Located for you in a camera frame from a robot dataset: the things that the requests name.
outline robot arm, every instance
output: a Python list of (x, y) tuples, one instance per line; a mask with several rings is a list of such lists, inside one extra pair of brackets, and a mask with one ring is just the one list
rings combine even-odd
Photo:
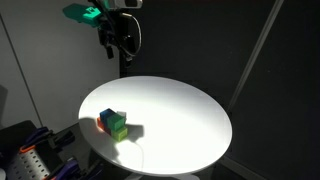
[[(64, 8), (63, 12), (68, 18), (98, 29), (100, 44), (105, 47), (109, 59), (114, 57), (111, 46), (114, 45), (126, 61), (131, 61), (141, 47), (141, 29), (134, 16), (121, 10), (141, 8), (142, 0), (89, 0), (89, 2), (92, 2), (95, 7), (71, 4)], [(138, 48), (135, 47), (134, 38), (129, 34), (123, 34), (119, 29), (118, 21), (126, 22), (122, 18), (133, 20), (137, 24)]]

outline blue cube face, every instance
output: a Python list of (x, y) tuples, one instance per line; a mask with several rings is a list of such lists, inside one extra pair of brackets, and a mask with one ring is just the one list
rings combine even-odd
[(101, 122), (106, 126), (108, 127), (108, 123), (107, 123), (107, 120), (109, 117), (111, 117), (112, 115), (114, 115), (115, 112), (112, 111), (110, 108), (100, 112), (100, 119), (101, 119)]

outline red component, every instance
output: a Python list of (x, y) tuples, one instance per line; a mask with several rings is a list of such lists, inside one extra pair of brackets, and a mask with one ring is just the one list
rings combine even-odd
[(98, 127), (101, 128), (103, 131), (105, 131), (105, 127), (100, 119), (100, 117), (97, 118)]
[(35, 145), (32, 145), (32, 146), (25, 148), (25, 149), (23, 149), (23, 147), (21, 147), (20, 153), (26, 153), (26, 152), (30, 151), (31, 149), (34, 149), (35, 147), (36, 147)]
[[(49, 180), (49, 179), (47, 179), (47, 177), (45, 177), (42, 180)], [(56, 180), (56, 177), (53, 177), (51, 180)]]
[(103, 125), (100, 117), (97, 118), (97, 124), (98, 124), (99, 128), (101, 128), (104, 132), (106, 132), (107, 134), (109, 134), (111, 136), (111, 129), (109, 129), (108, 127), (105, 127)]

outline white wall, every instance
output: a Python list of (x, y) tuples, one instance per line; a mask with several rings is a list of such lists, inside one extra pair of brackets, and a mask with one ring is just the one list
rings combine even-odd
[(72, 0), (0, 1), (40, 119), (56, 132), (77, 123), (81, 102), (91, 90), (119, 78), (119, 58), (107, 58), (97, 30), (63, 15), (62, 9), (71, 3), (92, 5)]
[(0, 129), (24, 120), (40, 122), (19, 72), (5, 30), (0, 23)]

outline orange cube face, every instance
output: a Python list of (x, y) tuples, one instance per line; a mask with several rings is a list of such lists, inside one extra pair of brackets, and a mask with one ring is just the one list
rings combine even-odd
[(98, 127), (104, 131), (104, 125), (103, 125), (103, 123), (101, 122), (100, 117), (97, 118), (97, 124), (98, 124)]

